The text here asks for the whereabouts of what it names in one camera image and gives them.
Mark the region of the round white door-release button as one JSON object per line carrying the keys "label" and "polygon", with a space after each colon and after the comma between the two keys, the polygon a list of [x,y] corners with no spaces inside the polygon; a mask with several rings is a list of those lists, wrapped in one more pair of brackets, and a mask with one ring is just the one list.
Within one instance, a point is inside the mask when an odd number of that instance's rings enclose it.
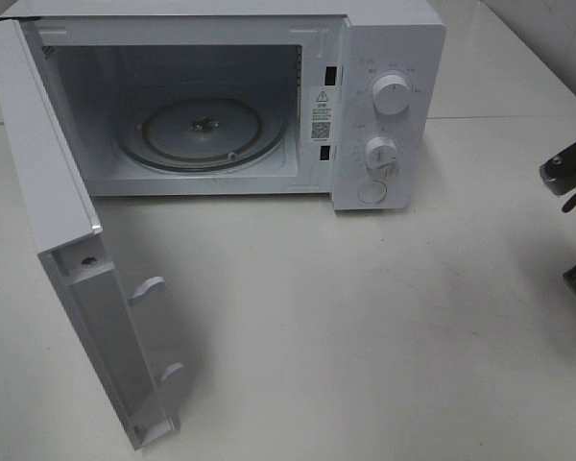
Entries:
{"label": "round white door-release button", "polygon": [[358,189],[359,200],[364,204],[378,204],[385,200],[387,187],[384,182],[368,181]]}

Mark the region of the white timer knob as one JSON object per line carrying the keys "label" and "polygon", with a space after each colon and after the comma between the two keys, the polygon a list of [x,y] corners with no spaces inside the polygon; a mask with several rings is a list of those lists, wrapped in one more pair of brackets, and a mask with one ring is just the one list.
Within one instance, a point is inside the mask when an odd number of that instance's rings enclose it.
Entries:
{"label": "white timer knob", "polygon": [[398,149],[387,136],[376,136],[364,146],[366,166],[371,170],[394,168],[398,159]]}

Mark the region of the white microwave door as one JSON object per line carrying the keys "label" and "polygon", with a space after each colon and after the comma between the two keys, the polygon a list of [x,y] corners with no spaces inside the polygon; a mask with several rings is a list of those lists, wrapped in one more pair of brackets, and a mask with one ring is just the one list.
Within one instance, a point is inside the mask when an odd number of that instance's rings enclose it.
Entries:
{"label": "white microwave door", "polygon": [[44,53],[24,23],[0,20],[0,106],[38,260],[134,449],[175,430],[132,318],[162,277],[125,294],[84,181],[37,69]]}

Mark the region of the upper white power knob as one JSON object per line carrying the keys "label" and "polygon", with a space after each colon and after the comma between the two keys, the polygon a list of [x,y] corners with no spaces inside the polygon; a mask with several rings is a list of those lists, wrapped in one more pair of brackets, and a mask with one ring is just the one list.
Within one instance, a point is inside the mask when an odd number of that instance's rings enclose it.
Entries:
{"label": "upper white power knob", "polygon": [[410,105],[412,85],[408,77],[391,71],[375,77],[371,84],[372,104],[382,115],[396,115]]}

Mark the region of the white microwave oven body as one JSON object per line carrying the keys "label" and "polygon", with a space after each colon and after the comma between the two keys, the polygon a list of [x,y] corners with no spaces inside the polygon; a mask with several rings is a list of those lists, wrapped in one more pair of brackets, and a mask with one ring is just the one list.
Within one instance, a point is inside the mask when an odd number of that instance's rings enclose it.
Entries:
{"label": "white microwave oven body", "polygon": [[[0,20],[36,32],[36,66],[92,196],[326,194],[338,210],[405,207],[444,47],[425,1],[18,1]],[[405,74],[410,105],[382,115],[371,84]],[[121,96],[146,86],[290,85],[294,121],[268,153],[236,168],[171,173],[116,142]],[[387,136],[394,168],[371,170],[364,146]],[[358,189],[384,182],[364,204]]]}

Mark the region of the glass microwave turntable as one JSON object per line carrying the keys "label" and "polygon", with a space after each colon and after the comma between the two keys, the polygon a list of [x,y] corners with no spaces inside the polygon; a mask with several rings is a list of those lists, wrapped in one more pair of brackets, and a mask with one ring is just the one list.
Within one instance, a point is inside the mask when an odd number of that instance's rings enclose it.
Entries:
{"label": "glass microwave turntable", "polygon": [[138,163],[171,173],[248,164],[273,151],[296,112],[290,85],[228,82],[146,86],[116,107],[116,142]]}

